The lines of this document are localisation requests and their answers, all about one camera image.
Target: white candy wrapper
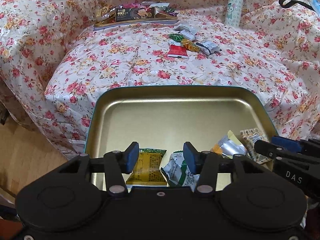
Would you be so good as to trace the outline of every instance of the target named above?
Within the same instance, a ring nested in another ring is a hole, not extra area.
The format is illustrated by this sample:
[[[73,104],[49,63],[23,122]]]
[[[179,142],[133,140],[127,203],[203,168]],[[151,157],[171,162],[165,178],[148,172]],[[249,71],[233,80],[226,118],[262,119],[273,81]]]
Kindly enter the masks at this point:
[[[191,32],[188,32],[188,31],[181,31],[180,34],[187,40],[190,40],[190,41],[194,41],[196,39],[196,36],[194,34],[192,34]]]
[[[220,51],[220,47],[212,41],[197,42],[196,46],[207,56]]]
[[[161,168],[161,172],[170,187],[190,186],[192,191],[195,190],[200,176],[190,172],[182,151],[172,153],[168,164]]]
[[[178,31],[178,32],[187,31],[187,32],[192,33],[193,35],[196,35],[196,33],[197,33],[196,28],[191,27],[191,26],[186,25],[186,24],[179,24],[178,26],[176,26],[176,27],[174,28],[174,30],[175,30],[175,31]]]

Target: gold candy wrapper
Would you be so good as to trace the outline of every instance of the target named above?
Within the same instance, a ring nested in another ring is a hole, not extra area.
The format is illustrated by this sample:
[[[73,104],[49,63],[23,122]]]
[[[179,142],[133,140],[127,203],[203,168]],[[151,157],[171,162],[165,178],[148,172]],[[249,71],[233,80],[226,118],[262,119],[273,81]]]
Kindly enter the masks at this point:
[[[139,149],[139,157],[132,174],[127,179],[127,185],[166,186],[159,166],[167,150]]]
[[[246,146],[248,153],[247,156],[253,159],[258,164],[263,164],[271,161],[270,158],[260,155],[254,150],[254,143],[257,140],[263,140],[269,142],[267,136],[259,128],[251,128],[240,131],[242,141]]]
[[[200,49],[190,40],[183,39],[181,41],[181,45],[185,47],[187,50],[193,51],[193,52],[199,52]]]

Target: thermos bottle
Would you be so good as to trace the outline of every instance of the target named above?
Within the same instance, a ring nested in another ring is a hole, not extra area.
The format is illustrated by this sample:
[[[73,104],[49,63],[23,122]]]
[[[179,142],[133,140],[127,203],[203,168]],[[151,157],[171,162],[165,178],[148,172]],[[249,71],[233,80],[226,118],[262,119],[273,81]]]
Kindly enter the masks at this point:
[[[243,0],[228,0],[225,25],[239,27]]]

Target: blue object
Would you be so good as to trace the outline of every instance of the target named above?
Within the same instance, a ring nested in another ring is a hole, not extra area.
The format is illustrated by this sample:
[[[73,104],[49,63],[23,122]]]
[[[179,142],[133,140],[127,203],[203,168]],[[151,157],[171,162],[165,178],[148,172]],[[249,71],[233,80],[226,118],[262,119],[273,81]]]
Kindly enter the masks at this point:
[[[183,144],[183,158],[192,174],[196,174],[195,158],[192,151],[188,148],[187,144]]]
[[[310,5],[315,10],[317,15],[320,16],[320,3],[318,2],[318,0],[311,0]]]
[[[127,161],[127,172],[128,174],[132,172],[134,166],[139,157],[139,143],[133,147],[133,149],[128,153],[128,161]]]
[[[299,141],[291,140],[289,138],[284,138],[280,136],[273,136],[271,139],[271,143],[281,146],[284,149],[288,150],[292,153],[301,153],[302,147]]]

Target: metal tray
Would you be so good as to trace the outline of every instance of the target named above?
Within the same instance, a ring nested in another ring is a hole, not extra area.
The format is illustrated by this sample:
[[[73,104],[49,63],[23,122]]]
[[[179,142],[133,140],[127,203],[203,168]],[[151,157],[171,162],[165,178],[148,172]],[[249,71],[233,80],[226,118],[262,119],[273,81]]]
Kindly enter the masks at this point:
[[[85,153],[91,158],[125,150],[137,141],[140,148],[166,149],[170,154],[190,141],[198,151],[210,150],[232,130],[258,127],[270,139],[277,135],[259,99],[240,87],[142,86],[109,90],[98,99],[90,124]],[[93,174],[92,183],[104,189],[104,174]],[[230,174],[219,174],[217,189],[230,183]]]

